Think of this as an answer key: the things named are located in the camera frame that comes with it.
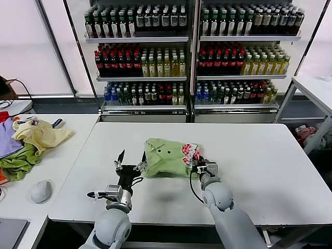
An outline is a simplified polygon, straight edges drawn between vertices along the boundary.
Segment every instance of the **table leg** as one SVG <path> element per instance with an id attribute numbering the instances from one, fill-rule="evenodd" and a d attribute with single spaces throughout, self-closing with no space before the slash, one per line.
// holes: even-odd
<path id="1" fill-rule="evenodd" d="M 325 121 L 322 123 L 321 127 L 315 133 L 313 138 L 308 141 L 307 145 L 304 147 L 305 153 L 308 155 L 316 145 L 321 141 L 321 138 L 325 135 L 325 133 L 331 129 L 332 127 L 332 117 L 328 116 Z"/>
<path id="2" fill-rule="evenodd" d="M 309 236 L 313 232 L 316 232 L 322 226 L 315 227 L 299 227 L 287 234 L 269 249 L 286 249 L 291 245 L 294 245 L 296 242 L 303 240 L 305 237 Z"/>
<path id="3" fill-rule="evenodd" d="M 279 111 L 278 111 L 278 113 L 275 117 L 274 123 L 279 123 L 280 122 L 281 114 L 283 113 L 283 110 L 288 107 L 290 101 L 292 100 L 292 97 L 294 96 L 294 93 L 296 91 L 296 87 L 295 87 L 295 84 L 293 82 L 290 83 L 290 84 L 291 84 L 291 86 L 290 86 L 290 88 L 289 88 L 289 90 L 288 90 L 288 92 L 285 96 L 285 99 L 282 102 L 281 107 L 280 107 L 280 109 L 279 109 Z"/>

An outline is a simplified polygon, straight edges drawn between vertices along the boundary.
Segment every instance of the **folded green cloth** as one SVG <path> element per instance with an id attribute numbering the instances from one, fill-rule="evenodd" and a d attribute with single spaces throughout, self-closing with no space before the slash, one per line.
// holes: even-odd
<path id="1" fill-rule="evenodd" d="M 147 161 L 143 173 L 145 177 L 153 177 L 157 174 L 158 176 L 170 176 L 172 174 L 189 177 L 190 162 L 193 156 L 199 157 L 199 146 L 163 139 L 148 139 L 145 142 L 145 155 Z"/>

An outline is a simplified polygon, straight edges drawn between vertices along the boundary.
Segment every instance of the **green towel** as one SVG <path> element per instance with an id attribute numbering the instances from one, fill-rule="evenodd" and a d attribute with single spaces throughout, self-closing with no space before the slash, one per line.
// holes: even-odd
<path id="1" fill-rule="evenodd" d="M 39 157 L 35 156 L 36 151 L 35 146 L 25 143 L 23 149 L 0 159 L 1 172 L 11 182 L 23 179 L 33 165 L 39 163 Z"/>
<path id="2" fill-rule="evenodd" d="M 171 174 L 189 177 L 190 162 L 193 156 L 199 157 L 199 146 L 163 139 L 148 139 L 145 142 L 145 155 L 147 161 L 147 167 L 143 173 L 145 177 L 153 177 L 157 174 L 158 176 Z"/>

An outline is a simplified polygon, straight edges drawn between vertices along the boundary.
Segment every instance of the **yellow cloth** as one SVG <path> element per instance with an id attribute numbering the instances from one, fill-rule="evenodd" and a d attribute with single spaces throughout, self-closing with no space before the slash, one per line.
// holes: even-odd
<path id="1" fill-rule="evenodd" d="M 23 124 L 17 124 L 15 121 L 12 127 L 16 131 L 12 138 L 23 139 L 25 143 L 34 145 L 37 148 L 36 156 L 40 156 L 47 148 L 57 147 L 73 134 L 70 129 L 53 129 L 50 123 L 40 119 L 30 120 Z"/>

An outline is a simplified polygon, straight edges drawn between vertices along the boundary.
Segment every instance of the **metal frame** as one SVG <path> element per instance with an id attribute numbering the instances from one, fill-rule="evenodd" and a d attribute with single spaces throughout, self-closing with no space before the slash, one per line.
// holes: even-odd
<path id="1" fill-rule="evenodd" d="M 295 78 L 292 78 L 292 82 L 290 83 L 290 87 L 280 107 L 280 110 L 277 116 L 275 117 L 274 123 L 280 123 L 282 121 L 283 111 L 288 107 L 297 89 L 299 89 L 312 103 L 314 103 L 319 109 L 321 109 L 327 115 L 323 124 L 313 136 L 313 139 L 311 139 L 303 149 L 305 153 L 308 155 L 315 148 L 315 146 L 325 135 L 325 133 L 332 127 L 332 111 L 329 108 L 327 108 L 325 104 L 323 104 L 319 99 L 313 96 L 311 92 L 302 87 L 302 85 L 299 82 L 297 82 Z"/>

